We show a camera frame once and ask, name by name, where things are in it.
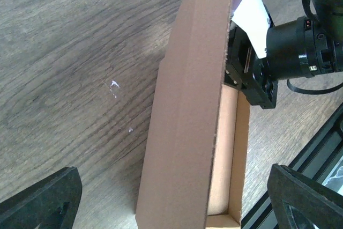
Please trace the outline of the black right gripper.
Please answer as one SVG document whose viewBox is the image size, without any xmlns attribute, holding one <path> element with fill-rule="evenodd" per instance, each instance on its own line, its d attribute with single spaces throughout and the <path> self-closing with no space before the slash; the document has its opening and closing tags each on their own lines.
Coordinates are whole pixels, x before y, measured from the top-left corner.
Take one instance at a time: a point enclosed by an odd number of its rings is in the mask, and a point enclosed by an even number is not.
<svg viewBox="0 0 343 229">
<path fill-rule="evenodd" d="M 242 92 L 248 103 L 262 109 L 274 109 L 277 103 L 278 81 L 273 75 L 271 59 L 279 53 L 279 40 L 275 38 L 275 25 L 269 16 L 267 56 L 258 58 L 243 29 L 231 29 L 228 38 L 224 83 Z"/>
</svg>

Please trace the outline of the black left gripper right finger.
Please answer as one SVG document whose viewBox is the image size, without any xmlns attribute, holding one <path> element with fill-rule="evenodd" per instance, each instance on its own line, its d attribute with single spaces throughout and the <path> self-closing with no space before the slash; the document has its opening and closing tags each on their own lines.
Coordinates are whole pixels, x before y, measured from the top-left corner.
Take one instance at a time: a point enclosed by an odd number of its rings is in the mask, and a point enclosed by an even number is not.
<svg viewBox="0 0 343 229">
<path fill-rule="evenodd" d="M 272 165 L 267 191 L 279 228 L 342 228 L 342 196 L 287 166 Z"/>
</svg>

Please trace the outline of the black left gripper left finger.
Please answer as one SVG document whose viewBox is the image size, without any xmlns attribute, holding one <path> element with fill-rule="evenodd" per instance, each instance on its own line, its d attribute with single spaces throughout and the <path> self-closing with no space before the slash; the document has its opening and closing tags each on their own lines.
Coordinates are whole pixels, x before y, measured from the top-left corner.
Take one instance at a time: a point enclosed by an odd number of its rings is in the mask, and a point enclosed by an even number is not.
<svg viewBox="0 0 343 229">
<path fill-rule="evenodd" d="M 76 167 L 64 167 L 1 203 L 1 228 L 72 228 L 82 195 Z"/>
</svg>

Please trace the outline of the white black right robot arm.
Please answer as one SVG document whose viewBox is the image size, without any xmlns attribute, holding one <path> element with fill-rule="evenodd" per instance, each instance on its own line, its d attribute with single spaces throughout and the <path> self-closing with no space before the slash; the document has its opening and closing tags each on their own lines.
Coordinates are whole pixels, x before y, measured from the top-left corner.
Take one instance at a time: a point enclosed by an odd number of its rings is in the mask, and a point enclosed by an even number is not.
<svg viewBox="0 0 343 229">
<path fill-rule="evenodd" d="M 262 0 L 233 0 L 226 85 L 276 106 L 278 83 L 342 72 L 342 0 L 301 0 L 305 15 L 275 25 Z"/>
</svg>

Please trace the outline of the cardboard box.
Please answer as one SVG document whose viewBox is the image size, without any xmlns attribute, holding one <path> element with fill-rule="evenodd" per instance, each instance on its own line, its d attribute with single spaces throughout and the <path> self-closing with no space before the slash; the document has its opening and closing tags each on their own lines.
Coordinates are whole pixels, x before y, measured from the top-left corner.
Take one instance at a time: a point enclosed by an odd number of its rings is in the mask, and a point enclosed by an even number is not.
<svg viewBox="0 0 343 229">
<path fill-rule="evenodd" d="M 231 0 L 183 0 L 159 65 L 139 228 L 240 228 L 250 106 L 224 85 Z"/>
</svg>

